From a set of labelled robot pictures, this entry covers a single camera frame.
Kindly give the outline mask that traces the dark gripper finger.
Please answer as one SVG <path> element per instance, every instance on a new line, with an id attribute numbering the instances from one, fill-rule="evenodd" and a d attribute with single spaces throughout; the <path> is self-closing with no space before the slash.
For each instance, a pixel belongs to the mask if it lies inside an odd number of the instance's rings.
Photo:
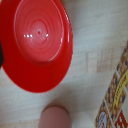
<path id="1" fill-rule="evenodd" d="M 0 68 L 3 65 L 3 62 L 4 62 L 4 55 L 3 55 L 2 45 L 1 45 L 1 41 L 0 41 Z"/>

